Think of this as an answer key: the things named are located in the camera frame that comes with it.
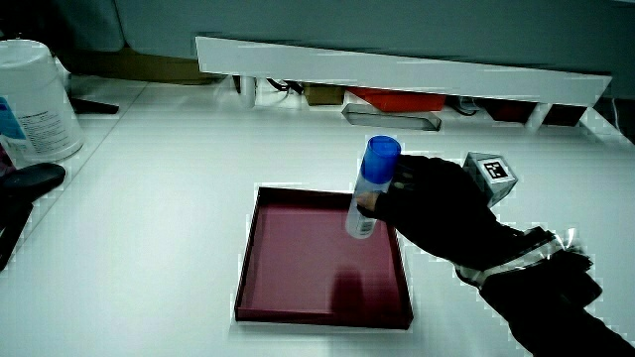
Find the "person's right hand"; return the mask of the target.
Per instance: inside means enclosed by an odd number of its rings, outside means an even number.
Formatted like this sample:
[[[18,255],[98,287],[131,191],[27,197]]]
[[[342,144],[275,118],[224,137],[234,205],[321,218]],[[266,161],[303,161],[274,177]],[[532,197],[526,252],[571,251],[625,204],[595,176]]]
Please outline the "person's right hand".
[[[386,192],[355,199],[364,215],[394,226],[423,251],[455,266],[466,283],[552,285],[584,274],[589,259],[562,248],[536,227],[522,232],[498,222],[470,175],[458,164],[402,155]]]

